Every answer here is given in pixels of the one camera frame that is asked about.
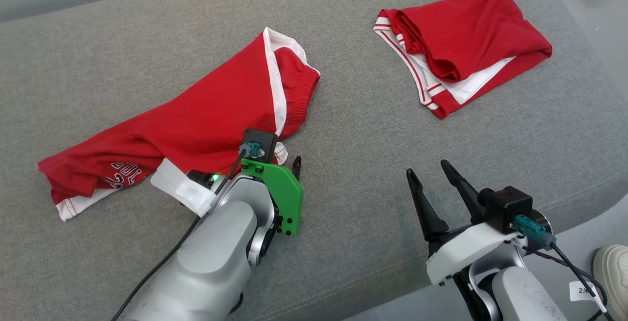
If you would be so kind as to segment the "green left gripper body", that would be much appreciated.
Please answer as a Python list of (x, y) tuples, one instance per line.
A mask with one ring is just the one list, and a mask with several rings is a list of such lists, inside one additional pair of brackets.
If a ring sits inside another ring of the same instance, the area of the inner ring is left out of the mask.
[(282, 232), (286, 235), (297, 235), (300, 230), (304, 189), (292, 175), (291, 169), (274, 163), (242, 159), (241, 171), (263, 181), (283, 217)]

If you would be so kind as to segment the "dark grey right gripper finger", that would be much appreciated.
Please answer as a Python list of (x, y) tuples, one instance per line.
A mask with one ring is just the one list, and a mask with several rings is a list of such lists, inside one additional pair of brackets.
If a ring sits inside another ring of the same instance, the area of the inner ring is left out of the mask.
[(428, 243), (439, 241), (441, 236), (448, 232), (449, 226), (433, 209), (431, 203), (424, 195), (422, 183), (411, 168), (406, 170), (406, 178), (424, 240)]
[(478, 191), (447, 160), (440, 162), (449, 184), (454, 186), (464, 201), (471, 216), (471, 224), (484, 223), (485, 207), (478, 202)]

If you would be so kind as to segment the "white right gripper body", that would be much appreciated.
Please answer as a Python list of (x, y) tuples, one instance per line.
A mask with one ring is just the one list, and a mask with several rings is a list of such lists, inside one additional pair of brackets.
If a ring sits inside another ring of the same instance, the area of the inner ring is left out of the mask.
[(467, 227), (446, 243), (442, 243), (445, 234), (432, 236), (428, 240), (426, 274), (432, 285), (439, 285), (516, 236), (516, 232), (503, 234), (487, 223)]

